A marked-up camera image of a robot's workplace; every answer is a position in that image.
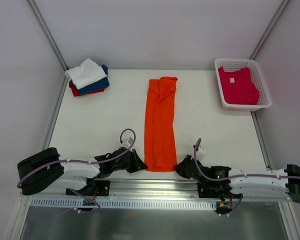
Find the orange t-shirt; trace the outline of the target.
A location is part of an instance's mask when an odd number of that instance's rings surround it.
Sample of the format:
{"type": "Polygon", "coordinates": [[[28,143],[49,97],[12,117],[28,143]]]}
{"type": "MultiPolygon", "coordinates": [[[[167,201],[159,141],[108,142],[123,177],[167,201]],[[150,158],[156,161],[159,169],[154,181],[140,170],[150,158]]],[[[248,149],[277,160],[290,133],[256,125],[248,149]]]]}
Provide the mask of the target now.
{"type": "Polygon", "coordinates": [[[172,172],[177,164],[174,134],[178,78],[150,79],[144,122],[144,161],[149,172],[172,172]]]}

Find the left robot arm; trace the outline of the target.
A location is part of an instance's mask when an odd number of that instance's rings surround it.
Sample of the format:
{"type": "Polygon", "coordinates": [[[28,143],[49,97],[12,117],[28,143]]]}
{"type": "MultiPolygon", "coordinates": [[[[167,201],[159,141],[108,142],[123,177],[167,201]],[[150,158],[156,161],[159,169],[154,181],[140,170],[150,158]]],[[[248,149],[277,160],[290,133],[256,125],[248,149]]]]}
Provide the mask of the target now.
{"type": "Polygon", "coordinates": [[[98,155],[93,162],[62,159],[55,147],[47,148],[17,164],[20,188],[25,196],[45,189],[65,189],[68,196],[107,196],[113,172],[125,170],[129,174],[146,170],[135,149],[120,147],[112,153],[98,155]]]}

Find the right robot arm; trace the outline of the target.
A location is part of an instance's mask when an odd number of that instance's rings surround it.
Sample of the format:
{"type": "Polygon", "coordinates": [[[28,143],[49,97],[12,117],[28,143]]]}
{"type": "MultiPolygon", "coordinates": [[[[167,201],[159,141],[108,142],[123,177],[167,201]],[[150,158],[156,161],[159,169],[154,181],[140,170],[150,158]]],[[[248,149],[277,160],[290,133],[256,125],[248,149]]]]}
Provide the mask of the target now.
{"type": "Polygon", "coordinates": [[[300,167],[288,164],[284,169],[244,171],[228,166],[203,166],[191,155],[173,170],[182,178],[197,181],[200,198],[231,197],[286,198],[300,204],[300,167]]]}

